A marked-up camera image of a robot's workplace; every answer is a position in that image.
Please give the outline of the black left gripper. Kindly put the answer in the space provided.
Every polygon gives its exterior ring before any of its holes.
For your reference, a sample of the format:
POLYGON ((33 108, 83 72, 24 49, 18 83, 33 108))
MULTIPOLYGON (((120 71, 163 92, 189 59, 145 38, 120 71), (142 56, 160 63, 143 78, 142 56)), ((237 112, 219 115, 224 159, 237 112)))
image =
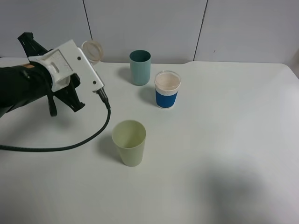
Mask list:
MULTIPOLYGON (((30 56, 42 56, 45 53, 51 51, 45 49, 42 45, 34 40, 33 33, 31 32, 24 32, 18 37, 18 41, 22 45, 23 49, 25 50, 26 56, 29 58, 30 56)), ((37 65, 40 70, 42 71, 43 75, 45 75, 46 80, 50 83, 50 90, 52 87, 52 78, 50 73, 47 71, 45 67, 41 64, 36 62, 31 62, 37 65)), ((85 104, 80 102, 77 92, 75 88, 77 88, 81 84, 80 78, 77 74, 71 75, 70 84, 57 91, 57 98, 61 100, 64 104, 70 107, 74 112, 81 110, 85 104)))

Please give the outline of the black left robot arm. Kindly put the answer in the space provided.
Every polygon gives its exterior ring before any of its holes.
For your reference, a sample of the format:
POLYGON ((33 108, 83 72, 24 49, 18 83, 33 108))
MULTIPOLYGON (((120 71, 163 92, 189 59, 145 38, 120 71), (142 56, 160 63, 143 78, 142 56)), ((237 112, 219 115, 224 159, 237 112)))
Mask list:
POLYGON ((30 62, 25 65, 0 69, 0 115, 34 102, 43 96, 48 98, 49 112, 57 116, 54 97, 57 97, 74 112, 82 109, 85 104, 80 102, 75 88, 80 85, 76 73, 71 73, 69 84, 61 90, 53 92, 52 78, 45 67, 30 62))

